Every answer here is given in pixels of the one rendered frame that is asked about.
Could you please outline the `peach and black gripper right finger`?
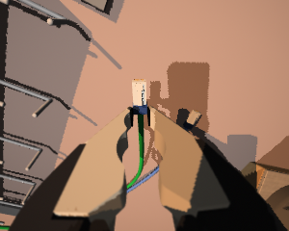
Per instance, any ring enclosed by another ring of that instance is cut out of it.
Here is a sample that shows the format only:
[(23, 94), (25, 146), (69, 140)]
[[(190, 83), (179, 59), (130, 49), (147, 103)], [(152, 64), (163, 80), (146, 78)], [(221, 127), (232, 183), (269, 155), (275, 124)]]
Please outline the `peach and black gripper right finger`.
[(251, 183), (203, 139), (152, 106), (147, 120), (162, 156), (160, 202), (171, 212), (174, 229), (182, 216), (193, 215), (198, 231), (283, 231)]

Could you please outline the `green cable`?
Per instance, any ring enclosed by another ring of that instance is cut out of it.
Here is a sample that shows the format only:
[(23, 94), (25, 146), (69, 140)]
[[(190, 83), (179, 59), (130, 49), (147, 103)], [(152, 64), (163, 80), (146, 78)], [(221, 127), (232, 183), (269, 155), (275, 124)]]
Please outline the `green cable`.
[[(144, 115), (138, 115), (138, 130), (139, 130), (139, 147), (140, 147), (139, 170), (133, 181), (127, 185), (127, 189), (130, 188), (140, 177), (144, 166), (144, 156), (145, 156)], [(9, 227), (10, 226), (7, 225), (0, 225), (0, 229), (9, 230)]]

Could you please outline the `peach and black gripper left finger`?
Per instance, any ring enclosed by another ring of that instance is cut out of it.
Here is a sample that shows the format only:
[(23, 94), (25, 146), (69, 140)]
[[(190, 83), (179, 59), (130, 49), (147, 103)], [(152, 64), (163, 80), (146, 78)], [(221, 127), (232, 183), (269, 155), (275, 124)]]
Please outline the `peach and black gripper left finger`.
[(90, 231), (95, 219), (104, 219), (115, 231), (115, 216), (126, 205), (120, 162), (133, 119), (133, 107), (128, 107), (80, 143), (32, 193), (8, 231)]

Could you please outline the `dark grey port rack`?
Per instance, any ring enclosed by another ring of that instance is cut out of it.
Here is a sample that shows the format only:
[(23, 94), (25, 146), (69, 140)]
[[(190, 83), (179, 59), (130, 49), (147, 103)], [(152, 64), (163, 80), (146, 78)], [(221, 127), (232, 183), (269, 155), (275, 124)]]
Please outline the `dark grey port rack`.
[[(31, 1), (31, 0), (18, 0), (18, 1), (20, 1), (20, 2), (30, 6), (32, 8), (35, 8), (35, 9), (37, 9), (37, 10), (43, 12), (43, 13), (46, 13), (46, 14), (54, 17), (54, 18), (48, 18), (47, 19), (47, 23), (49, 25), (68, 25), (68, 24), (70, 24), (70, 20), (69, 19), (67, 19), (67, 18), (65, 18), (65, 17), (63, 17), (63, 16), (61, 16), (61, 15), (59, 15), (57, 13), (54, 13), (54, 12), (46, 9), (45, 7), (39, 5), (39, 4), (37, 4), (37, 3), (35, 3), (33, 1)], [(96, 6), (97, 8), (99, 8), (100, 10), (105, 12), (109, 0), (84, 0), (84, 1)], [(8, 6), (12, 3), (11, 0), (0, 0), (0, 2), (3, 3), (3, 4), (6, 4)], [(33, 92), (31, 90), (26, 90), (26, 89), (24, 89), (22, 87), (19, 87), (17, 85), (11, 84), (11, 83), (6, 82), (6, 81), (3, 81), (1, 79), (0, 79), (0, 84), (5, 85), (5, 86), (10, 87), (10, 88), (13, 88), (15, 90), (20, 90), (22, 92), (31, 94), (31, 95), (33, 95), (35, 97), (40, 98), (40, 99), (46, 100), (46, 102), (38, 110), (36, 110), (33, 113), (33, 117), (37, 117), (43, 110), (45, 110), (53, 102), (52, 98), (49, 98), (47, 96), (41, 95), (41, 94), (36, 93), (36, 92)], [(5, 105), (6, 105), (5, 102), (0, 101), (0, 106), (1, 107), (4, 107)], [(40, 153), (42, 152), (41, 148), (26, 144), (26, 143), (22, 143), (22, 142), (19, 142), (19, 141), (13, 141), (13, 140), (10, 140), (10, 139), (4, 138), (4, 137), (0, 137), (0, 140), (1, 141), (7, 141), (7, 142), (10, 142), (10, 143), (13, 143), (13, 144), (17, 144), (17, 145), (20, 145), (20, 146), (27, 147), (27, 148), (34, 149), (34, 150), (38, 151), (38, 153), (33, 158), (33, 160), (26, 167), (26, 170), (29, 170), (32, 167), (32, 165), (34, 164), (34, 162), (36, 161), (36, 159), (39, 157)], [(0, 174), (0, 177), (33, 185), (32, 188), (28, 191), (28, 193), (25, 196), (24, 200), (22, 201), (22, 204), (25, 204), (25, 202), (27, 201), (27, 199), (30, 196), (31, 192), (33, 191), (35, 185), (37, 184), (35, 182), (31, 182), (31, 181), (27, 181), (27, 180), (11, 177), (11, 176), (4, 175), (4, 174)], [(4, 197), (0, 196), (0, 214), (5, 214), (5, 215), (10, 215), (10, 216), (15, 216), (16, 217), (16, 215), (18, 214), (19, 210), (22, 208), (23, 205), (7, 202), (7, 201), (3, 201), (3, 200), (4, 200)], [(3, 204), (1, 204), (1, 203), (3, 203)]]

